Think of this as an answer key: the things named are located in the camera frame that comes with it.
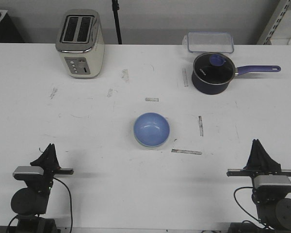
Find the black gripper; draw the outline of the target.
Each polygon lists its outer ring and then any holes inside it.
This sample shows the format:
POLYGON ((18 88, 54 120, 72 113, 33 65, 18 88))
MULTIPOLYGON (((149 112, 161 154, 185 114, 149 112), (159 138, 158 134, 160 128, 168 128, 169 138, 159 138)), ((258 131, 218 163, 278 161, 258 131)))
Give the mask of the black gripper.
POLYGON ((254 139, 246 166, 240 169, 229 168, 226 175, 228 177, 250 178, 255 178, 260 175, 291 177, 291 169, 281 169, 281 164, 270 157, 258 139, 254 139))
POLYGON ((53 187, 53 179, 55 175, 72 175, 74 174, 73 168, 61 168, 56 154, 54 144, 49 144, 42 154, 33 162, 30 163, 32 167, 43 169, 43 175, 36 176, 30 181, 30 188, 40 194, 50 194, 53 187), (53 152, 54 165, 48 165, 51 160, 50 157, 53 152))

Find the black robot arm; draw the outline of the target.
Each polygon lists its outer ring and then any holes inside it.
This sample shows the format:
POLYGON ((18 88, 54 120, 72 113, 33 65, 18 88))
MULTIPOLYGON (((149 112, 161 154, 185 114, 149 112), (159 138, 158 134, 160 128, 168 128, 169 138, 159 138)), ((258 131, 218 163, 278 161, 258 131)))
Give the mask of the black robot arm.
POLYGON ((259 227, 249 220, 232 222, 230 233, 291 233, 291 169, 284 170, 254 139, 247 164, 242 169, 229 169, 229 177, 250 177, 252 202, 259 227))
POLYGON ((72 168, 61 168, 57 159, 55 145, 50 143, 42 154, 28 166, 18 166, 13 177, 24 181, 26 186, 15 192, 11 199, 11 209, 16 216, 17 226, 8 224, 6 232, 14 233, 60 233, 55 219, 41 215, 47 211, 55 175, 72 175, 72 168))

